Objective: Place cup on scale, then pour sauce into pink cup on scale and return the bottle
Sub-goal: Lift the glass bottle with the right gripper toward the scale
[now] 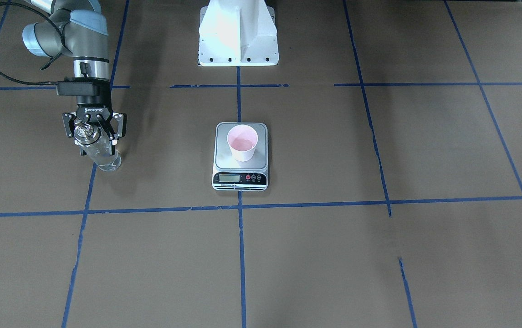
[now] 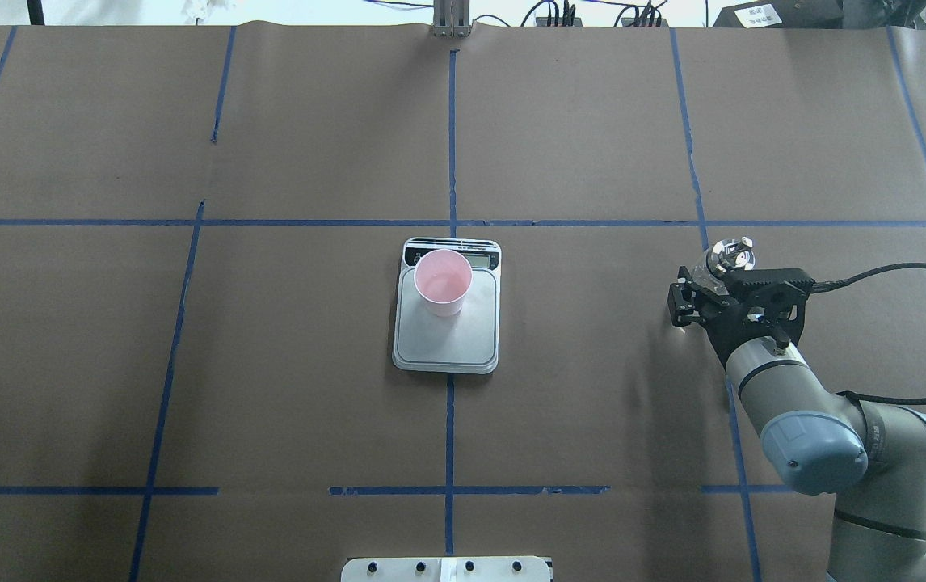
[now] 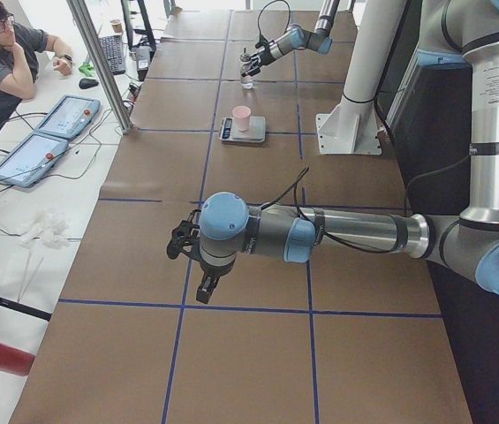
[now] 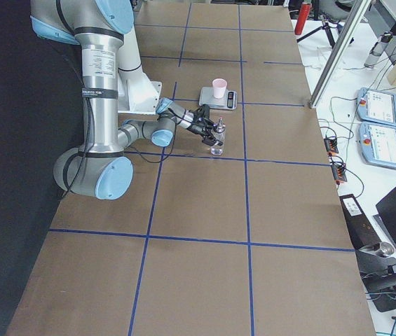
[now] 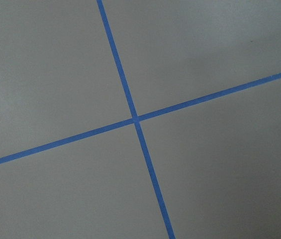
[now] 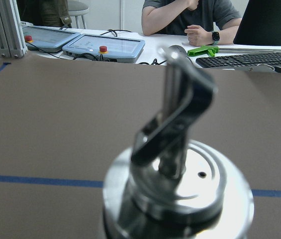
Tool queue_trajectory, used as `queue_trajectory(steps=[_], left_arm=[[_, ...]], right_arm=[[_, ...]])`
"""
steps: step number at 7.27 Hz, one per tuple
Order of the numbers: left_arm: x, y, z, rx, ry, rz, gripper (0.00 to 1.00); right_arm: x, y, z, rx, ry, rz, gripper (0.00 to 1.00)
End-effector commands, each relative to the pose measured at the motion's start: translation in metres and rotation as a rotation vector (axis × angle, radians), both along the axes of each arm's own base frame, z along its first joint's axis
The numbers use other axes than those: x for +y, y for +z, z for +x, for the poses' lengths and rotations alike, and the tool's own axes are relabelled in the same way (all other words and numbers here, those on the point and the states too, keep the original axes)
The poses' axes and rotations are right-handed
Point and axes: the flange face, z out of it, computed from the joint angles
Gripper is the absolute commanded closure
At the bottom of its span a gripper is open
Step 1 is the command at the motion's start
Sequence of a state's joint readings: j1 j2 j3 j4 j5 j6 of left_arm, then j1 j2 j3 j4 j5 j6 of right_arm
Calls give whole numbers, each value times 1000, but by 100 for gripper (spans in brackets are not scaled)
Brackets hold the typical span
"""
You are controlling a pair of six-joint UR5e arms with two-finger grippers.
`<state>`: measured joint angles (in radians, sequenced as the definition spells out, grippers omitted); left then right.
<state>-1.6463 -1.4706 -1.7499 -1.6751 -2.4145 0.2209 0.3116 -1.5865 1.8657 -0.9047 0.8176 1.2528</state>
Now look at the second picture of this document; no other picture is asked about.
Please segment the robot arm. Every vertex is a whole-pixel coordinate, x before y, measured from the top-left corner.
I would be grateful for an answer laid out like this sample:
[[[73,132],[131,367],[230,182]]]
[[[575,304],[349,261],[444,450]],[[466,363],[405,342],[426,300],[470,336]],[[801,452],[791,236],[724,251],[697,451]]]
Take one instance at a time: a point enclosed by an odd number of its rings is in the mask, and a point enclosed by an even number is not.
[[[926,581],[926,414],[829,393],[799,351],[798,269],[695,276],[667,292],[675,327],[699,324],[783,483],[835,495],[827,581]]]

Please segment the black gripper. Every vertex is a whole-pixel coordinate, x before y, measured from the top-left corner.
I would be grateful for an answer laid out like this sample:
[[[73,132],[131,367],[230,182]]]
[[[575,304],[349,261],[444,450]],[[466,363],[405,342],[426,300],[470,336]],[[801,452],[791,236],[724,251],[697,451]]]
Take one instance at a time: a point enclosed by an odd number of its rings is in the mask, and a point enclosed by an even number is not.
[[[732,296],[718,296],[693,290],[685,279],[677,279],[667,288],[667,312],[673,327],[688,327],[697,321],[705,329],[710,345],[717,354],[719,364],[726,367],[730,357],[744,344],[766,338],[773,339],[774,351],[785,352],[787,332],[781,322],[755,322],[745,317]]]

